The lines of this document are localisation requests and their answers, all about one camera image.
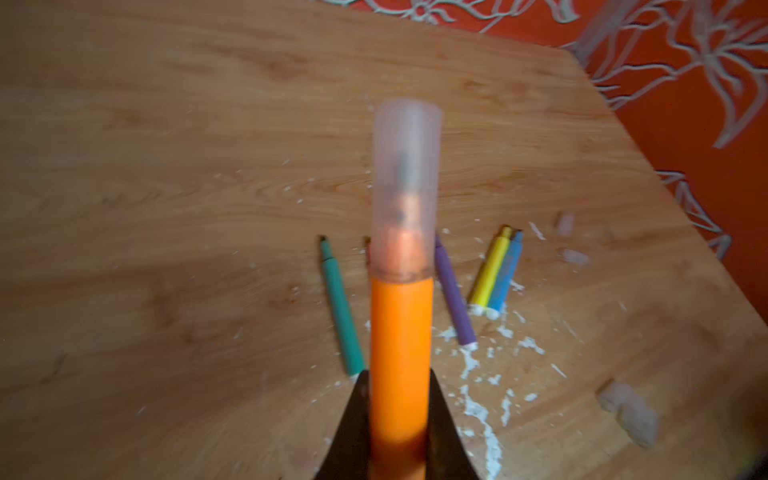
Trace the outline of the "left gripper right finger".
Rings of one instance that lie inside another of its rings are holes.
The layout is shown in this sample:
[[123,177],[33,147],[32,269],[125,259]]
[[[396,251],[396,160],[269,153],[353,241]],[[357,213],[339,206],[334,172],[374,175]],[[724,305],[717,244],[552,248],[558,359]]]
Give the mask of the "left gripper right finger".
[[426,478],[479,480],[433,370],[430,371]]

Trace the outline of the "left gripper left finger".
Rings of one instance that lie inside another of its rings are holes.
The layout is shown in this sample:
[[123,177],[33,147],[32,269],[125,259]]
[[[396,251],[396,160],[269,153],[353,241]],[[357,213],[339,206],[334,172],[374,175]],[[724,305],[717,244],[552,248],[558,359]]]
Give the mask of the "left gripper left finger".
[[329,451],[316,480],[367,479],[369,474],[369,371],[353,386]]

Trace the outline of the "green pen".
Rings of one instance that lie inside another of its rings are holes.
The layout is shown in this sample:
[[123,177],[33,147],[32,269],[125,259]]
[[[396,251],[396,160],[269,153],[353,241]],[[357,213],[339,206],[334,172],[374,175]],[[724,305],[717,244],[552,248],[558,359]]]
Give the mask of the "green pen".
[[340,266],[327,236],[321,235],[319,237],[319,248],[321,269],[345,369],[350,377],[355,377],[365,369],[365,361],[346,296]]

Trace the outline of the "orange pen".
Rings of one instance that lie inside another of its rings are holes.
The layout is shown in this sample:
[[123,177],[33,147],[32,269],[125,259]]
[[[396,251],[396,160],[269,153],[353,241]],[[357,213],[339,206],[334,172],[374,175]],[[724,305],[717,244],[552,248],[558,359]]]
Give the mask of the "orange pen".
[[371,479],[426,476],[434,280],[372,284]]

